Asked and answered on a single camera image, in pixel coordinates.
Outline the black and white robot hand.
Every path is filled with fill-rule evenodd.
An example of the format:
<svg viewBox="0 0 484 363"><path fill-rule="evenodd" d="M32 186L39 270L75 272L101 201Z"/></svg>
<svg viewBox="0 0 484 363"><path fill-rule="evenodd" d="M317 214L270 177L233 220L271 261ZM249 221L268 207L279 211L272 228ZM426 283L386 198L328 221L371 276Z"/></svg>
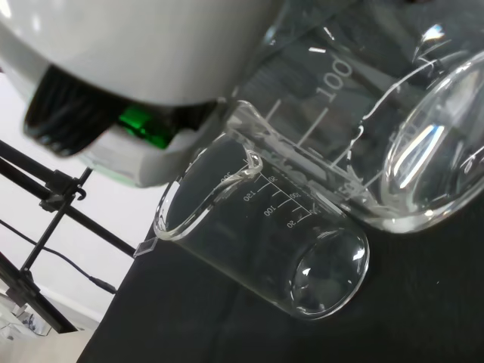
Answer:
<svg viewBox="0 0 484 363"><path fill-rule="evenodd" d="M3 1L1 69L23 133L138 188L224 128L282 1Z"/></svg>

